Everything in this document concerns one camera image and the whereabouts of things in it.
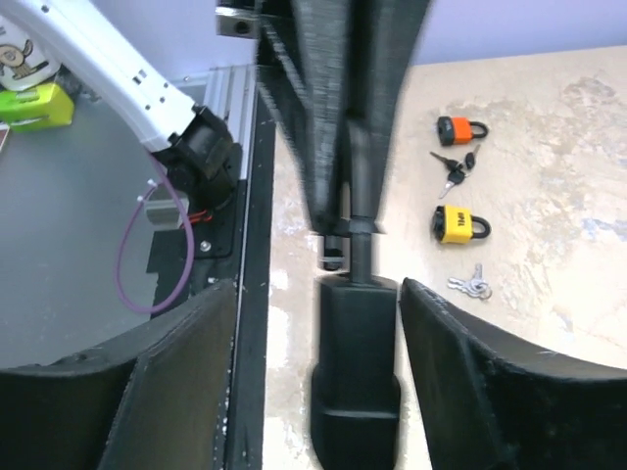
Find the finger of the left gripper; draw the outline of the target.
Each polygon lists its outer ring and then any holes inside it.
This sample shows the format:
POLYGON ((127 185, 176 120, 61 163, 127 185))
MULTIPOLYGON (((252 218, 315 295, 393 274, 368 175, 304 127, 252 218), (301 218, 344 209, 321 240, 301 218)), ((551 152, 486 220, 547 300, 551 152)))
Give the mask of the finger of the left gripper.
POLYGON ((354 1, 349 33, 348 110, 365 127, 369 156, 387 159, 396 104, 430 3, 354 1))

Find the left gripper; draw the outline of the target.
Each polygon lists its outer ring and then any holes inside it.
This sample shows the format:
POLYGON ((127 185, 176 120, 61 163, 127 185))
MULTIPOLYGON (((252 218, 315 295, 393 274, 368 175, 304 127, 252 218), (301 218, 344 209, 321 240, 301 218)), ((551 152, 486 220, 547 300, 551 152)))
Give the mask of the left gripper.
POLYGON ((310 225, 319 235, 340 232, 338 145, 354 12, 352 1, 217 0, 215 8, 222 36, 257 37, 259 21, 261 93, 299 166, 310 225))

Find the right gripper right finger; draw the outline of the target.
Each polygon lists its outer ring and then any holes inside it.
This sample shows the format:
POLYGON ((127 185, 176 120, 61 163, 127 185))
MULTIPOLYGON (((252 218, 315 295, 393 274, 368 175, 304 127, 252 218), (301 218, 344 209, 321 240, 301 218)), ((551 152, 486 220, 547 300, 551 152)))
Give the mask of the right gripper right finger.
POLYGON ((433 468, 625 468, 625 370, 530 343, 409 278, 400 309, 433 468))

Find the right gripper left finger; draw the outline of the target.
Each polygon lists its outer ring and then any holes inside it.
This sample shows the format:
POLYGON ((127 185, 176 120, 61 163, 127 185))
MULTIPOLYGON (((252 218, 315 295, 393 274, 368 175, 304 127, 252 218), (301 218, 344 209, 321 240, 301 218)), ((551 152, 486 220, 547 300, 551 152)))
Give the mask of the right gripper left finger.
POLYGON ((209 469, 236 319, 231 281, 50 365, 1 373, 5 469, 209 469))

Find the silver yellow padlock keys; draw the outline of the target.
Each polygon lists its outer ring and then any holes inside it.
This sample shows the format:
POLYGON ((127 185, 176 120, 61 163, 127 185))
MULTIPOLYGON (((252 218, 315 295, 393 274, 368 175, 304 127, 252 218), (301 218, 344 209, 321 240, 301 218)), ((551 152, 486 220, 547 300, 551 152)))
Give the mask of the silver yellow padlock keys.
POLYGON ((458 279, 450 277, 448 279, 447 287, 454 290, 459 290, 470 298, 487 301, 492 297, 493 291, 489 283, 483 277, 483 264, 477 263, 475 265, 474 274, 468 280, 458 279))

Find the orange padlock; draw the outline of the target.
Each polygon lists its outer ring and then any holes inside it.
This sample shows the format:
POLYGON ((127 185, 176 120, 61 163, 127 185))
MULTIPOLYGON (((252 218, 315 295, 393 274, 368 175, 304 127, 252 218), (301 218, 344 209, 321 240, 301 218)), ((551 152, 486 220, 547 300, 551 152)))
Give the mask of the orange padlock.
POLYGON ((440 144, 444 147, 464 145, 489 134, 485 123, 466 117, 438 117, 436 126, 440 144))

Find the black padlock with keys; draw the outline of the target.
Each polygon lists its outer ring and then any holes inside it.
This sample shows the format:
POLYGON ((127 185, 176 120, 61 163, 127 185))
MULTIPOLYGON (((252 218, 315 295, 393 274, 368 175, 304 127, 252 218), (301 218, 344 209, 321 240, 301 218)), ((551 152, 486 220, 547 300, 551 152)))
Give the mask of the black padlock with keys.
POLYGON ((398 457, 401 386, 395 375, 398 287, 373 273, 369 135, 347 121, 350 241, 347 272, 318 281, 318 359, 311 379, 310 436, 324 469, 392 469, 398 457))

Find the orange padlock keys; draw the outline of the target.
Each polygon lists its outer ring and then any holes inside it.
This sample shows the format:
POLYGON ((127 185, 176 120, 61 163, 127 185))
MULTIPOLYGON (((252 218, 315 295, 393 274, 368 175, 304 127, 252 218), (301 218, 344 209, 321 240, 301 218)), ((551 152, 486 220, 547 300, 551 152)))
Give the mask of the orange padlock keys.
POLYGON ((468 152, 462 161, 456 161, 454 159, 445 158, 435 152, 430 152, 430 155, 441 162, 447 172, 447 182, 442 192, 439 195, 440 199, 443 199, 452 188, 460 185, 464 179, 474 170, 476 167, 477 154, 481 148, 478 144, 471 152, 468 152))

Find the yellow padlock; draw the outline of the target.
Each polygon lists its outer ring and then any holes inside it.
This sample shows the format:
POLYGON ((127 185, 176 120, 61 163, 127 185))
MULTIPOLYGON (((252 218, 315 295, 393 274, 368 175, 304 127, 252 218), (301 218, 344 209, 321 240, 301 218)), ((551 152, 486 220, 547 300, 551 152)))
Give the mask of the yellow padlock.
POLYGON ((489 237, 492 226, 469 209, 443 205, 438 206, 432 215, 431 232, 441 244, 466 245, 489 237))

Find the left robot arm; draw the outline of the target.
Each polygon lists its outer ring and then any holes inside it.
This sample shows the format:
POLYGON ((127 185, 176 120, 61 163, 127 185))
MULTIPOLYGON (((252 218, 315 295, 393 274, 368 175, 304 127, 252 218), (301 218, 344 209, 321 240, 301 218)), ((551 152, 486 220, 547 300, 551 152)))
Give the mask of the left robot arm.
MULTIPOLYGON (((311 226, 343 235, 341 186, 352 183, 361 233, 375 229, 396 104, 426 1, 258 1, 258 80, 298 159, 311 226)), ((2 15, 100 95, 166 165, 209 178, 197 128, 223 131, 88 1, 5 1, 2 15)))

